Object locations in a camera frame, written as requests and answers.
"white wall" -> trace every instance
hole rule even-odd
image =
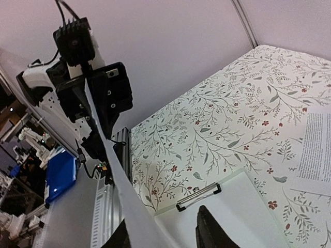
[[[106,63],[122,61],[127,68],[134,107],[121,115],[115,131],[136,125],[251,49],[230,0],[67,3],[79,16],[88,17]],[[14,84],[28,63],[53,57],[52,33],[60,25],[54,0],[1,1],[0,65]],[[70,139],[55,118],[44,115]],[[89,247],[95,182],[83,173],[55,203],[44,247]]]
[[[242,0],[259,44],[331,60],[330,0]]]

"blue tray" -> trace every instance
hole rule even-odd
[[[76,159],[66,150],[53,157],[47,166],[45,201],[51,203],[76,182]]]

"clipboard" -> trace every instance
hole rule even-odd
[[[201,205],[241,248],[290,247],[243,169],[196,193],[154,214],[174,248],[197,247],[195,228]]]

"floral tablecloth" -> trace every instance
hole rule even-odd
[[[134,188],[154,212],[244,167],[293,247],[331,247],[331,196],[290,189],[330,103],[331,62],[261,45],[132,129]]]

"metal clipboard clip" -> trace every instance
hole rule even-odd
[[[201,189],[201,190],[199,190],[199,191],[197,191],[197,192],[195,192],[195,193],[193,193],[193,194],[191,194],[191,195],[189,195],[189,196],[186,196],[185,198],[179,200],[179,201],[177,202],[177,204],[176,204],[176,208],[177,208],[177,210],[178,210],[179,212],[184,211],[184,210],[186,209],[186,207],[181,207],[181,206],[180,206],[181,204],[184,204],[184,203],[186,203],[186,202],[189,202],[190,200],[193,200],[193,199],[197,198],[198,196],[200,196],[200,195],[202,195],[202,194],[208,192],[209,190],[211,190],[211,189],[214,188],[214,187],[217,187],[217,190],[215,190],[215,191],[213,192],[214,195],[216,195],[216,194],[222,192],[222,189],[221,189],[221,186],[219,185],[219,183],[214,182],[214,183],[212,183],[212,184],[210,184],[210,185],[204,187],[203,189]]]

